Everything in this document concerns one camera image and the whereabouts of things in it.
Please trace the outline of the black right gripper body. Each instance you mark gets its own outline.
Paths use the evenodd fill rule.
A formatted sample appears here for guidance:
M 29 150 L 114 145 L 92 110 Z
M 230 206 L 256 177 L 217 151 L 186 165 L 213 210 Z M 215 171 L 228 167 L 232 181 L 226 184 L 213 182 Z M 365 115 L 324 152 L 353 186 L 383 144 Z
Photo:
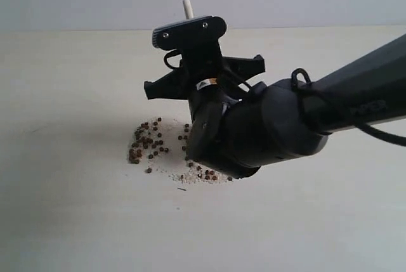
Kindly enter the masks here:
M 232 122 L 242 122 L 260 113 L 265 84 L 255 86 L 247 81 L 265 72 L 261 55 L 253 58 L 234 58 L 221 55 L 183 56 L 180 66 L 156 81 L 144 82 L 149 100 L 186 100 L 192 122 L 202 122 L 204 116 L 230 117 Z

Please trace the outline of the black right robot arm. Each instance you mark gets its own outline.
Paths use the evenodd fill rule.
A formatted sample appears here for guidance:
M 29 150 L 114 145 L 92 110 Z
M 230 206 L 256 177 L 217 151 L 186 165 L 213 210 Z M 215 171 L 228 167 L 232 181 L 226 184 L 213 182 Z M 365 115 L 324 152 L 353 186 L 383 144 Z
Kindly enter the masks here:
M 303 68 L 267 85 L 241 85 L 263 73 L 261 56 L 225 58 L 218 36 L 152 38 L 180 65 L 146 82 L 148 99 L 185 100 L 192 128 L 186 155 L 233 178 L 247 178 L 262 166 L 318 153 L 329 136 L 359 129 L 404 146 L 405 138 L 376 128 L 405 117 L 405 38 L 399 37 L 347 66 L 313 81 Z

